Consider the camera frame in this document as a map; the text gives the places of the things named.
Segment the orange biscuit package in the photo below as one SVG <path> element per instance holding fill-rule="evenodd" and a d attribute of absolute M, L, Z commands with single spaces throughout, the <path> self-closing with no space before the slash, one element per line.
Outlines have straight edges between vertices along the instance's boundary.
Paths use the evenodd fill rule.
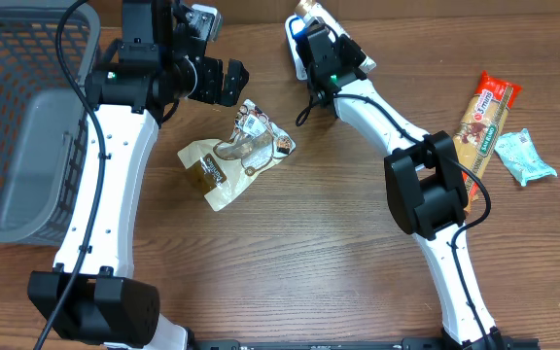
<path fill-rule="evenodd" d="M 459 162 L 480 179 L 502 134 L 509 110 L 522 86 L 480 75 L 468 108 L 452 137 Z"/>

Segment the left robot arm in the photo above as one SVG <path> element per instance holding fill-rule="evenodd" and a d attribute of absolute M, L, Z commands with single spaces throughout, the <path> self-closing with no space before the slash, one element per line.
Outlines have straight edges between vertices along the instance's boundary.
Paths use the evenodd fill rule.
<path fill-rule="evenodd" d="M 73 84 L 87 129 L 79 189 L 52 269 L 27 288 L 47 331 L 110 349 L 194 348 L 157 288 L 134 279 L 133 228 L 150 152 L 180 101 L 231 107 L 248 82 L 240 61 L 205 53 L 222 23 L 205 5 L 126 1 L 121 36 Z"/>

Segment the white tube gold cap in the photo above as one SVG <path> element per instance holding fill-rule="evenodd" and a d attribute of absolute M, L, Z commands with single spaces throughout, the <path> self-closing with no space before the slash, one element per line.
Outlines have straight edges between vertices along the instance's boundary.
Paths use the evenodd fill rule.
<path fill-rule="evenodd" d="M 301 19 L 305 27 L 313 24 L 326 24 L 332 29 L 332 33 L 338 36 L 346 35 L 350 38 L 348 32 L 316 0 L 300 0 L 295 7 L 295 15 Z"/>

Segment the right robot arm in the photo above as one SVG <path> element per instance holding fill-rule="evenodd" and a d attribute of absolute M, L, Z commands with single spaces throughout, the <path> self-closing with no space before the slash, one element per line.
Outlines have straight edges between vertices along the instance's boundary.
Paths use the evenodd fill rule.
<path fill-rule="evenodd" d="M 439 298 L 447 349 L 503 349 L 473 272 L 464 184 L 477 177 L 458 160 L 451 137 L 430 134 L 402 117 L 376 91 L 359 65 L 366 56 L 346 34 L 314 21 L 286 24 L 294 58 L 303 65 L 308 106 L 332 110 L 384 156 L 387 203 L 401 231 L 427 261 Z"/>

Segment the teal wipes packet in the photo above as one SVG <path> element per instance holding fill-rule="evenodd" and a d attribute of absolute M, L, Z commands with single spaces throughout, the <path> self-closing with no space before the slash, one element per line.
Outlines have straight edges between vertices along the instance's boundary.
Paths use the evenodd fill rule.
<path fill-rule="evenodd" d="M 556 170 L 539 156 L 527 128 L 501 135 L 495 151 L 521 187 L 526 187 L 530 181 L 558 176 Z"/>

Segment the white brown snack pouch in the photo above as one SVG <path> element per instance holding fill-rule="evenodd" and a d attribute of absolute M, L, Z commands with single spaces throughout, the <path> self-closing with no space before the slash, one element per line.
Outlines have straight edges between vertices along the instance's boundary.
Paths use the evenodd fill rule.
<path fill-rule="evenodd" d="M 285 130 L 247 99 L 237 110 L 229 140 L 193 141 L 178 152 L 178 157 L 188 181 L 214 211 L 220 211 L 296 146 Z"/>

